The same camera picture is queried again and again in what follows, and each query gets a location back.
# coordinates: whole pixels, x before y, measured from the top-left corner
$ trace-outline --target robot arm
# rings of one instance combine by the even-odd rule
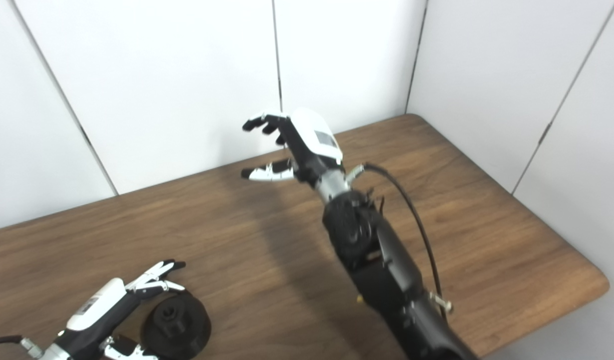
[[[164,260],[127,285],[113,278],[76,311],[41,360],[94,360],[102,355],[113,360],[158,360],[137,342],[112,332],[143,300],[163,292],[183,292],[185,287],[164,280],[184,262]]]
[[[383,317],[408,358],[475,360],[435,309],[448,303],[426,291],[420,270],[369,194],[351,187],[364,168],[345,174],[342,152],[325,121],[315,112],[298,109],[291,117],[256,116],[243,129],[249,132],[262,125],[265,134],[279,130],[276,143],[286,144],[294,158],[283,160],[284,168],[272,163],[245,169],[243,178],[285,180],[293,173],[318,192],[325,205],[323,224],[338,258],[364,302]]]

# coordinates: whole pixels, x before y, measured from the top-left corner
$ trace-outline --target robotic hand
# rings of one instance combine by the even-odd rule
[[[243,130],[262,125],[265,134],[279,131],[276,143],[286,144],[293,159],[244,169],[242,177],[271,182],[296,178],[318,192],[325,205],[323,223],[338,258],[410,360],[476,360],[435,308],[450,311],[450,303],[424,288],[420,270],[369,194],[352,189],[353,180],[375,166],[360,165],[345,174],[331,130],[308,109],[291,116],[264,113],[248,120]]]
[[[185,265],[163,260],[127,285],[121,278],[111,279],[71,316],[46,351],[20,336],[1,337],[0,344],[19,342],[37,360],[98,360],[102,356],[111,360],[190,359],[206,345],[211,322],[204,306],[185,287],[165,280]],[[162,301],[145,322],[142,338],[148,340],[147,349],[128,337],[112,335],[142,301],[164,292],[177,295]]]

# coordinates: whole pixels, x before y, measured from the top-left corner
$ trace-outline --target wall seam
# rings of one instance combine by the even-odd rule
[[[576,74],[574,75],[574,78],[571,80],[571,82],[569,84],[569,87],[567,88],[567,91],[565,91],[565,94],[563,95],[562,99],[560,100],[560,104],[558,104],[558,107],[556,108],[556,112],[554,112],[553,116],[551,117],[551,120],[549,121],[549,123],[545,127],[545,130],[540,135],[540,139],[538,139],[538,144],[536,145],[536,148],[534,148],[533,153],[531,154],[531,157],[529,158],[529,161],[527,162],[527,165],[525,165],[524,169],[522,170],[522,173],[520,174],[520,177],[518,177],[518,181],[515,183],[515,186],[513,187],[513,190],[511,191],[511,195],[515,194],[515,191],[517,191],[518,186],[520,185],[520,182],[522,181],[522,178],[524,178],[524,174],[527,173],[527,170],[529,169],[529,166],[531,165],[531,162],[533,161],[533,158],[536,156],[536,153],[538,153],[538,149],[542,145],[542,142],[544,141],[545,137],[547,137],[547,133],[551,129],[551,125],[556,120],[556,117],[558,116],[558,114],[560,112],[560,109],[562,108],[562,105],[565,103],[565,101],[567,100],[567,98],[569,96],[569,93],[571,92],[571,89],[576,84],[576,81],[578,80],[578,76],[580,75],[580,73],[582,72],[583,68],[585,67],[585,64],[586,64],[587,60],[589,59],[589,56],[591,55],[591,53],[593,51],[593,48],[595,48],[595,44],[598,43],[598,39],[600,39],[600,36],[602,35],[602,32],[604,32],[604,28],[607,26],[607,23],[609,23],[609,19],[611,19],[611,16],[613,15],[613,11],[614,11],[614,3],[611,6],[611,9],[609,9],[609,13],[607,14],[606,18],[604,19],[604,22],[602,23],[602,26],[600,27],[600,30],[598,30],[598,34],[595,35],[595,38],[593,39],[593,42],[592,42],[591,46],[589,47],[589,50],[586,52],[585,57],[583,58],[583,61],[581,62],[580,66],[578,67],[578,69],[576,71]]]
[[[44,66],[44,69],[46,70],[47,75],[49,75],[49,79],[53,83],[55,89],[58,91],[58,94],[60,98],[62,99],[62,102],[64,103],[65,107],[67,108],[67,111],[71,115],[71,119],[73,119],[74,123],[76,123],[76,127],[80,131],[80,134],[82,135],[85,143],[89,147],[89,151],[93,155],[94,160],[96,160],[96,163],[98,164],[100,171],[103,173],[103,176],[105,176],[105,180],[107,181],[109,187],[113,191],[114,196],[118,196],[119,195],[118,191],[115,185],[113,184],[109,176],[109,173],[107,172],[105,168],[105,165],[103,164],[102,160],[100,160],[100,156],[98,156],[98,153],[96,149],[94,148],[93,144],[91,144],[91,141],[89,141],[89,136],[87,136],[87,132],[85,132],[84,127],[82,127],[82,123],[80,123],[80,119],[78,119],[78,116],[76,116],[76,112],[73,110],[73,107],[71,107],[71,103],[69,102],[67,95],[65,94],[64,90],[62,90],[62,86],[60,86],[60,83],[58,82],[58,78],[56,77],[55,73],[53,73],[53,69],[51,69],[51,67],[49,66],[49,62],[44,56],[44,53],[42,52],[38,42],[36,41],[35,36],[33,36],[31,29],[29,28],[29,25],[27,24],[25,18],[23,17],[22,12],[20,11],[20,8],[18,7],[18,4],[16,3],[15,0],[9,0],[9,3],[11,4],[12,10],[14,11],[14,14],[18,18],[18,21],[20,22],[20,25],[22,26],[23,31],[27,35],[27,38],[29,39],[36,54],[38,55],[40,62]]]

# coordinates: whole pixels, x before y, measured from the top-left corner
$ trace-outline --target label on robotic hand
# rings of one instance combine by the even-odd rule
[[[301,107],[291,114],[291,123],[312,153],[335,160],[343,159],[336,138],[322,116]]]
[[[87,310],[89,310],[95,303],[100,299],[99,297],[92,297],[87,302],[76,311],[76,315],[84,315]]]
[[[126,293],[122,279],[112,278],[71,316],[67,322],[67,328],[74,331],[89,328],[116,305]]]

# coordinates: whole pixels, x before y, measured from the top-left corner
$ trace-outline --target metal connector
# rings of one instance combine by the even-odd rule
[[[39,359],[44,355],[44,351],[28,337],[24,337],[20,344],[27,350],[29,356],[34,359]]]
[[[345,176],[345,182],[349,185],[349,187],[351,187],[352,182],[362,173],[364,173],[364,166],[360,164],[349,171],[349,173]]]
[[[431,299],[431,301],[433,301],[434,303],[437,303],[438,306],[444,309],[445,312],[447,312],[448,314],[451,314],[453,312],[453,304],[451,303],[451,301],[444,300],[433,292],[429,292],[429,299]]]

